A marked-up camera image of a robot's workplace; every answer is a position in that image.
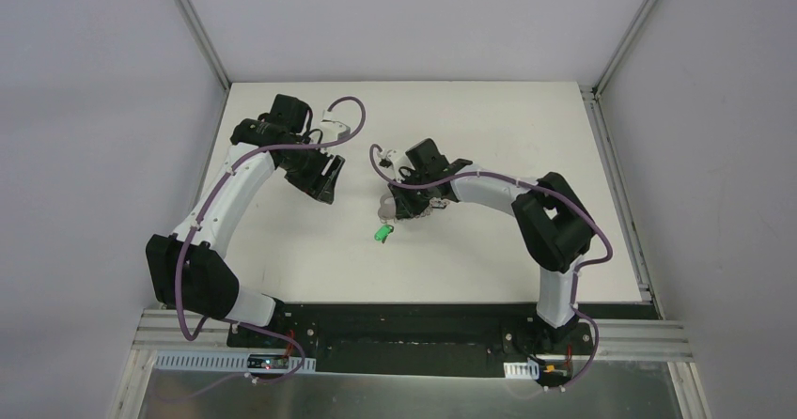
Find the keyring with keys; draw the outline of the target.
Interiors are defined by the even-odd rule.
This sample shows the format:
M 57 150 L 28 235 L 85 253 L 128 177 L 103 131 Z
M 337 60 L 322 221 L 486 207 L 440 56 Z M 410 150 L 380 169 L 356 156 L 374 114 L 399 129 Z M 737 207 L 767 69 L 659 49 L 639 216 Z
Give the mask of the keyring with keys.
M 432 198 L 428 203 L 412 203 L 391 194 L 383 194 L 377 208 L 377 217 L 383 224 L 430 216 L 436 210 L 444 210 L 449 200 Z

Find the green tagged key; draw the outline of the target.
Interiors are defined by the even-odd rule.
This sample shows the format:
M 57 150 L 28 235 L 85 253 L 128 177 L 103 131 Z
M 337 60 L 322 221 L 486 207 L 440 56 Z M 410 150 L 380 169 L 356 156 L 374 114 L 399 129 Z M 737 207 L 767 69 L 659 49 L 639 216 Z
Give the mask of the green tagged key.
M 375 233 L 374 240 L 379 243 L 385 243 L 388 237 L 394 232 L 394 227 L 389 224 L 383 224 Z

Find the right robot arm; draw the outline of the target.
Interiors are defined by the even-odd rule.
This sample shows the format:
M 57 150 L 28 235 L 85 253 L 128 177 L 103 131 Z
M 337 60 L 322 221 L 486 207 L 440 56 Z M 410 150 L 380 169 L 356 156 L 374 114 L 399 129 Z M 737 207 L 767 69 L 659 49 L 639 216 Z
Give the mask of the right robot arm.
M 558 173 L 513 178 L 466 159 L 449 161 L 427 138 L 403 154 L 378 151 L 377 165 L 390 173 L 380 214 L 385 220 L 419 218 L 450 203 L 471 203 L 513 217 L 526 250 L 539 265 L 539 300 L 533 329 L 539 349 L 555 353 L 570 342 L 577 316 L 573 281 L 596 232 L 590 215 Z

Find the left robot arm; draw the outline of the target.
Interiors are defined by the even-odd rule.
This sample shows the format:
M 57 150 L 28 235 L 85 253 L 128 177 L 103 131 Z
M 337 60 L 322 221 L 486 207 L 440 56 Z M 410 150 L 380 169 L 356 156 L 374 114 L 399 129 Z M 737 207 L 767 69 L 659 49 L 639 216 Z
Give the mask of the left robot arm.
M 331 108 L 315 122 L 306 102 L 283 94 L 270 111 L 242 120 L 211 187 L 170 234 L 155 234 L 146 245 L 156 299 L 203 317 L 249 323 L 262 347 L 279 346 L 287 334 L 287 323 L 275 315 L 281 301 L 241 284 L 226 263 L 228 246 L 255 194 L 278 170 L 299 192 L 333 203 L 345 160 L 329 149 L 363 126 L 335 120 Z

